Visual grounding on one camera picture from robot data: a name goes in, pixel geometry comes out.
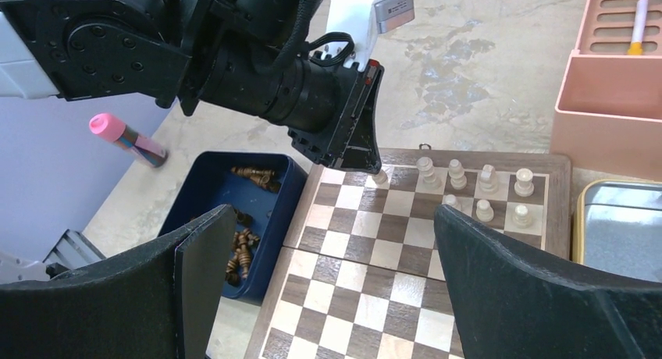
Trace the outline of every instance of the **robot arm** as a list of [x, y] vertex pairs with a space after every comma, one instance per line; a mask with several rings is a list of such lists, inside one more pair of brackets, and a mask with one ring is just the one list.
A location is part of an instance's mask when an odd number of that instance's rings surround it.
[[[0, 96], [67, 101], [141, 93], [162, 108], [199, 101], [289, 128], [295, 149], [334, 169], [377, 173], [378, 34], [413, 0], [0, 0]], [[311, 52], [323, 48], [323, 52]]]

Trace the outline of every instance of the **chessboard square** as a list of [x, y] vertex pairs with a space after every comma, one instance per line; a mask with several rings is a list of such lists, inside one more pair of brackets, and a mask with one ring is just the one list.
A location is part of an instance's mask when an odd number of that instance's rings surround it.
[[342, 185], [345, 180], [345, 174], [345, 172], [340, 170], [324, 168], [324, 170], [322, 170], [322, 177], [319, 180], [323, 183]]
[[325, 229], [318, 229], [312, 226], [306, 226], [299, 240], [299, 248], [305, 251], [318, 253], [324, 244]]
[[418, 169], [396, 166], [393, 168], [393, 177], [390, 182], [391, 190], [414, 192], [418, 182]]
[[342, 258], [345, 255], [345, 250], [350, 242], [350, 235], [345, 233], [332, 232], [328, 230], [322, 243], [322, 249], [319, 253], [333, 256], [335, 258]]
[[326, 322], [326, 315], [323, 313], [304, 308], [299, 317], [299, 325], [295, 336], [301, 337], [312, 343], [319, 343], [322, 338], [322, 330]]
[[547, 184], [547, 178], [545, 176], [533, 176], [531, 183], [533, 183], [533, 194], [527, 197], [520, 197], [515, 192], [515, 183], [517, 182], [517, 176], [511, 174], [511, 181], [508, 191], [508, 201], [514, 203], [526, 203], [526, 204], [545, 204], [545, 187]]
[[315, 359], [317, 345], [299, 337], [294, 337], [287, 359]]
[[360, 186], [341, 186], [336, 207], [357, 210], [361, 205], [363, 197], [363, 187]]
[[357, 211], [351, 233], [355, 236], [376, 238], [381, 221], [381, 213]]
[[345, 250], [345, 259], [368, 264], [375, 248], [375, 239], [364, 236], [350, 236]]
[[382, 333], [354, 324], [347, 355], [361, 359], [377, 359]]
[[361, 203], [358, 205], [358, 210], [376, 213], [384, 212], [388, 193], [388, 190], [371, 189], [366, 187], [363, 191], [363, 196], [361, 197]]
[[359, 291], [374, 297], [389, 299], [393, 292], [394, 280], [394, 271], [384, 268], [368, 267], [368, 271], [365, 273], [363, 289]]
[[384, 333], [377, 359], [404, 359], [412, 357], [414, 342]]
[[402, 252], [402, 243], [387, 240], [375, 240], [375, 247], [370, 257], [370, 265], [388, 269], [397, 269], [398, 259]]
[[398, 303], [421, 307], [424, 290], [425, 279], [423, 277], [398, 272], [393, 280], [390, 299]]
[[328, 283], [312, 280], [310, 286], [308, 286], [308, 294], [306, 294], [304, 307], [322, 312], [323, 314], [329, 312], [334, 288], [333, 285], [329, 285]]
[[451, 315], [421, 309], [415, 341], [442, 351], [450, 351], [455, 318]]
[[450, 295], [445, 282], [436, 279], [425, 281], [422, 307], [446, 315], [453, 314], [453, 307], [450, 305]]
[[279, 300], [276, 309], [273, 312], [273, 318], [271, 320], [272, 328], [294, 335], [297, 331], [297, 325], [299, 324], [299, 317], [301, 316], [302, 310], [302, 306]]
[[265, 349], [262, 351], [262, 357], [265, 359], [283, 359], [290, 352], [294, 337], [291, 334], [271, 328], [265, 343]]
[[342, 318], [348, 322], [353, 322], [358, 308], [358, 301], [361, 293], [337, 286], [333, 291], [331, 305], [329, 306], [329, 316]]
[[404, 234], [407, 232], [408, 221], [409, 218], [404, 216], [383, 215], [377, 230], [377, 239], [402, 243]]
[[474, 198], [487, 199], [488, 201], [507, 201], [511, 174], [509, 172], [496, 172], [496, 180], [499, 183], [499, 187], [493, 193], [486, 193], [480, 188], [480, 183], [477, 183]]
[[443, 274], [443, 268], [441, 267], [439, 250], [432, 250], [432, 256], [430, 257], [430, 267], [428, 268], [428, 277], [431, 279], [446, 281], [446, 276]]
[[416, 182], [416, 192], [425, 194], [438, 194], [442, 195], [446, 189], [446, 179], [448, 178], [448, 169], [435, 168], [436, 178], [439, 179], [439, 186], [431, 187], [423, 179], [422, 174], [418, 174], [418, 181]]
[[489, 226], [492, 229], [503, 229], [506, 224], [506, 207], [508, 203], [505, 201], [489, 201], [489, 205], [494, 210], [494, 218], [490, 222], [482, 222], [478, 220], [478, 216], [475, 213], [476, 205], [478, 202], [478, 199], [474, 200], [472, 218], [478, 222], [481, 222], [483, 225]]
[[[528, 228], [520, 228], [515, 225], [513, 222], [513, 216], [515, 208], [518, 205], [524, 205], [529, 209], [529, 214], [531, 215], [533, 222]], [[537, 204], [522, 204], [522, 203], [511, 203], [508, 202], [506, 207], [506, 218], [505, 225], [503, 226], [504, 231], [515, 232], [515, 233], [524, 233], [530, 234], [533, 236], [542, 236], [543, 235], [543, 222], [545, 220], [545, 208], [542, 205]]]
[[434, 221], [410, 217], [404, 234], [404, 244], [433, 248], [435, 244]]
[[382, 332], [388, 310], [388, 300], [368, 294], [361, 294], [356, 316], [354, 317], [354, 324]]
[[409, 217], [412, 204], [414, 204], [413, 192], [389, 190], [383, 213]]
[[306, 219], [306, 226], [326, 230], [331, 223], [331, 217], [333, 217], [333, 207], [313, 204]]
[[351, 331], [354, 324], [326, 316], [322, 338], [319, 340], [319, 346], [336, 351], [342, 355], [347, 353], [347, 346], [350, 342]]
[[340, 233], [351, 233], [356, 220], [356, 211], [354, 209], [336, 208], [331, 215], [329, 230]]
[[305, 279], [310, 279], [315, 271], [318, 257], [319, 255], [311, 254], [307, 251], [294, 250], [287, 272], [293, 275], [299, 275]]
[[456, 197], [474, 197], [476, 189], [476, 181], [478, 179], [477, 172], [464, 171], [464, 176], [467, 177], [467, 186], [461, 190], [455, 190], [450, 183], [450, 176], [446, 177], [446, 191], [445, 194], [453, 194]]
[[391, 300], [386, 313], [384, 332], [408, 341], [416, 338], [418, 314], [421, 309]]
[[338, 200], [338, 194], [340, 194], [340, 185], [320, 183], [314, 203], [333, 207]]
[[422, 248], [405, 244], [398, 261], [397, 270], [426, 277], [430, 269], [432, 248]]
[[443, 202], [443, 195], [415, 193], [411, 204], [411, 217], [417, 219], [434, 219], [434, 211]]
[[365, 264], [343, 261], [338, 272], [336, 286], [361, 292], [364, 288], [365, 274], [367, 272], [368, 266]]
[[285, 287], [283, 287], [283, 295], [280, 296], [280, 299], [296, 304], [297, 306], [303, 306], [309, 285], [310, 279], [305, 279], [298, 275], [287, 275]]
[[338, 273], [340, 272], [340, 263], [342, 260], [330, 258], [328, 256], [320, 256], [317, 259], [315, 270], [312, 273], [312, 279], [335, 285], [338, 280]]

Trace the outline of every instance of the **white wall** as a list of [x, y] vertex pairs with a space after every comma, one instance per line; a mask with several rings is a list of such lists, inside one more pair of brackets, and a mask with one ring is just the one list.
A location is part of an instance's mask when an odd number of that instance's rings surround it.
[[43, 260], [66, 229], [82, 231], [101, 207], [133, 161], [90, 133], [88, 121], [101, 112], [151, 136], [169, 110], [137, 94], [0, 98], [0, 249]]

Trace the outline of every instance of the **metal tray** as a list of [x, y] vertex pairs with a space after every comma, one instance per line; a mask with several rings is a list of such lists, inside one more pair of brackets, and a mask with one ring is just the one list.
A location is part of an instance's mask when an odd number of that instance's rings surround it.
[[662, 282], [662, 183], [601, 180], [579, 196], [573, 261]]

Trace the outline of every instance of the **white chess piece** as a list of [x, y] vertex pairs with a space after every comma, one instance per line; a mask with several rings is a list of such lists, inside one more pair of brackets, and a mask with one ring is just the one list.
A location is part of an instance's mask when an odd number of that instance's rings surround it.
[[457, 199], [453, 194], [448, 194], [443, 197], [443, 203], [448, 204], [449, 206], [457, 209], [458, 211], [462, 210], [462, 203]]
[[529, 212], [529, 209], [523, 205], [520, 204], [517, 207], [515, 207], [515, 211], [513, 214], [513, 223], [518, 227], [518, 228], [528, 228], [533, 224], [533, 216], [531, 215], [531, 212]]
[[389, 181], [389, 177], [384, 169], [381, 169], [379, 170], [379, 173], [372, 175], [372, 181], [378, 185], [381, 185], [382, 183], [387, 183]]
[[441, 186], [442, 181], [436, 174], [431, 158], [420, 158], [416, 162], [416, 168], [418, 168], [421, 176], [423, 176], [423, 181], [428, 187], [436, 189]]
[[456, 158], [450, 160], [448, 164], [448, 176], [450, 177], [450, 185], [455, 190], [462, 190], [467, 186], [467, 176], [464, 175], [464, 167]]
[[499, 190], [499, 179], [493, 166], [488, 164], [482, 167], [482, 171], [478, 176], [478, 183], [480, 190], [488, 194], [496, 193]]
[[515, 174], [515, 193], [520, 197], [530, 197], [533, 194], [533, 172], [531, 169], [522, 168]]
[[490, 222], [494, 219], [492, 205], [485, 199], [481, 199], [476, 203], [476, 217], [482, 222]]

